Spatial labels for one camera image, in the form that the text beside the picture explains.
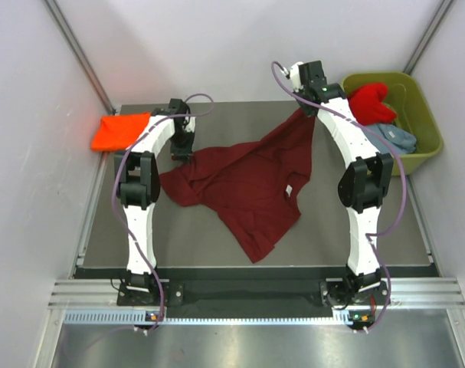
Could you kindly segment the dark red t shirt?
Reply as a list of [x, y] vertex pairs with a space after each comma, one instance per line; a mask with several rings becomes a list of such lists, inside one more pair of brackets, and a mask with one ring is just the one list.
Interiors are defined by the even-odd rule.
[[162, 188], [180, 206], [215, 211], [257, 263], [301, 216], [297, 196], [311, 177], [314, 127], [297, 110], [261, 140], [200, 149], [161, 174]]

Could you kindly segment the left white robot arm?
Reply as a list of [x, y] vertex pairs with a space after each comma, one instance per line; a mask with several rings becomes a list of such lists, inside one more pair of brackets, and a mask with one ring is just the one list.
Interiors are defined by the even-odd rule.
[[114, 155], [115, 183], [112, 205], [118, 202], [126, 217], [129, 259], [120, 277], [119, 306], [158, 306], [163, 295], [156, 274], [152, 215], [161, 185], [156, 159], [170, 143], [173, 160], [189, 163], [193, 156], [195, 118], [185, 100], [171, 99], [164, 109], [154, 110], [136, 143]]

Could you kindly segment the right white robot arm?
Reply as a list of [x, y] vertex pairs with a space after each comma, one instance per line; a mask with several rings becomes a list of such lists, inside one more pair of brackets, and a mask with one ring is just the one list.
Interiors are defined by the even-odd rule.
[[347, 274], [340, 285], [328, 287], [326, 300], [341, 307], [352, 302], [360, 304], [381, 286], [381, 267], [374, 253], [376, 242], [369, 235], [377, 232], [394, 160], [390, 154], [381, 153], [354, 125], [345, 91], [339, 84], [328, 83], [320, 61], [295, 63], [289, 79], [302, 110], [328, 130], [345, 164], [337, 191], [349, 217]]

